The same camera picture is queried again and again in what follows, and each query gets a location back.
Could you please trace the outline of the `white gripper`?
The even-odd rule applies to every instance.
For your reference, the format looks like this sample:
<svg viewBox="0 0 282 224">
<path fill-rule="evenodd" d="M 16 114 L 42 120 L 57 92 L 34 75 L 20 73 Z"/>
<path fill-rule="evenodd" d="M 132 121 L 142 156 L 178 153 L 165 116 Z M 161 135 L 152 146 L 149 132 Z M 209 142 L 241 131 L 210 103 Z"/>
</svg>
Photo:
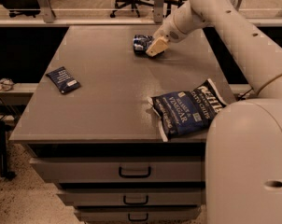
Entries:
<svg viewBox="0 0 282 224">
<path fill-rule="evenodd" d="M 155 40 L 148 47 L 146 54 L 149 57 L 155 57 L 168 49 L 168 41 L 178 43 L 185 39 L 190 33 L 190 26 L 191 20 L 188 17 L 169 15 L 154 33 Z"/>
</svg>

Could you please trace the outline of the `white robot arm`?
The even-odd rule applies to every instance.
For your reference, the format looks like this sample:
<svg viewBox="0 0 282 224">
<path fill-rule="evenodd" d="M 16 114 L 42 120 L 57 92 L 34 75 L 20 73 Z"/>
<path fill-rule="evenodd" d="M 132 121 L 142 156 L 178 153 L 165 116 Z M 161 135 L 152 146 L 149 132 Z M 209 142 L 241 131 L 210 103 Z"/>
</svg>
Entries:
<svg viewBox="0 0 282 224">
<path fill-rule="evenodd" d="M 212 25 L 255 92 L 212 121 L 205 148 L 208 224 L 282 224 L 282 48 L 230 0 L 188 0 L 155 33 L 154 56 Z"/>
</svg>

